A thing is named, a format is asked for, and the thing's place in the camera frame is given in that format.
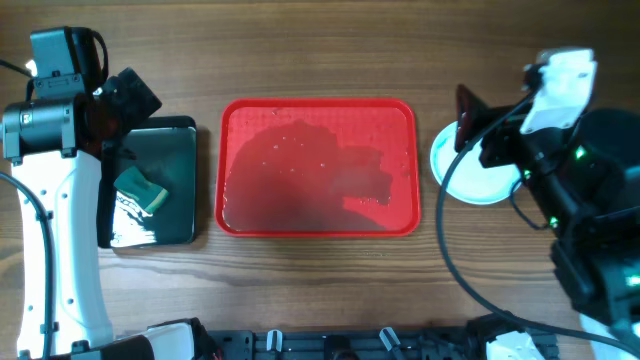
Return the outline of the white plate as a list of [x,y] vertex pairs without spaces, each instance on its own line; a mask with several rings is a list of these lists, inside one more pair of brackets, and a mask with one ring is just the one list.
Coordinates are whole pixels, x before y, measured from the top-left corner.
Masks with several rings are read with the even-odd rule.
[[[429,156],[430,167],[439,184],[458,153],[454,150],[457,123],[446,126],[435,138]],[[473,205],[491,205],[509,197],[511,187],[520,179],[515,165],[484,168],[479,160],[480,144],[456,167],[447,187],[454,198]]]

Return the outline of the green yellow sponge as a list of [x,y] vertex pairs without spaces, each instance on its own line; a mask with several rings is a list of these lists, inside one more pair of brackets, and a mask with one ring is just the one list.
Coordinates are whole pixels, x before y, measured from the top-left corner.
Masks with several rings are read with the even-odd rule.
[[123,171],[114,182],[115,188],[133,200],[145,213],[152,215],[166,201],[169,192],[146,179],[135,166]]

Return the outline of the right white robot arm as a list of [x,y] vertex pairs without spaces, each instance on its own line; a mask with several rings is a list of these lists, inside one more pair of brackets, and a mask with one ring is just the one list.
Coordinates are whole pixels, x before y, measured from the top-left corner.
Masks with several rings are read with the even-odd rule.
[[639,116],[582,112],[572,125],[520,128],[532,106],[491,108],[456,89],[456,150],[480,136],[485,168],[514,165],[556,239],[554,274],[577,312],[639,348]]

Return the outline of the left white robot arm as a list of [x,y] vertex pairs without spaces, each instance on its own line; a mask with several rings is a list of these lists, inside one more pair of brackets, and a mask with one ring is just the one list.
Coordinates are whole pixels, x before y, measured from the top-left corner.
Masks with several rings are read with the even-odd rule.
[[21,201],[25,298],[19,359],[216,359],[196,318],[115,339],[98,269],[103,157],[110,143],[161,103],[131,68],[91,90],[73,76],[45,79],[53,92],[4,110],[1,177]]

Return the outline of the black water tray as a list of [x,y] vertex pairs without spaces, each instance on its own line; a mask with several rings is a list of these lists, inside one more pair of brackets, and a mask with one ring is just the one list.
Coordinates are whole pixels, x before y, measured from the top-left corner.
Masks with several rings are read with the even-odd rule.
[[[197,188],[197,128],[189,116],[154,117],[103,146],[97,210],[97,242],[103,249],[170,246],[194,240]],[[117,179],[136,170],[166,191],[153,211],[126,193]]]

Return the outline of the red plastic tray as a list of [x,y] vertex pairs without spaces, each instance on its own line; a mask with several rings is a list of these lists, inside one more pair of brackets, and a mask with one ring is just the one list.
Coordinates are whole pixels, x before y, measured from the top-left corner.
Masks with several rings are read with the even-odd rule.
[[230,103],[214,216],[232,236],[410,234],[421,220],[413,110],[393,98]]

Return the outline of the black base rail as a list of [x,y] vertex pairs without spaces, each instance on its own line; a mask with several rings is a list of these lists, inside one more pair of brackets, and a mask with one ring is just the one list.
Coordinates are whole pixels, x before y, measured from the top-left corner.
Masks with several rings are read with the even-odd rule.
[[[283,335],[282,348],[269,350],[267,335],[251,331],[211,331],[209,335],[229,360],[330,360],[333,350],[351,350],[360,359],[390,359],[377,332],[355,331],[322,334],[298,332]],[[464,359],[463,342],[469,333],[461,327],[425,328],[398,333],[408,359]]]

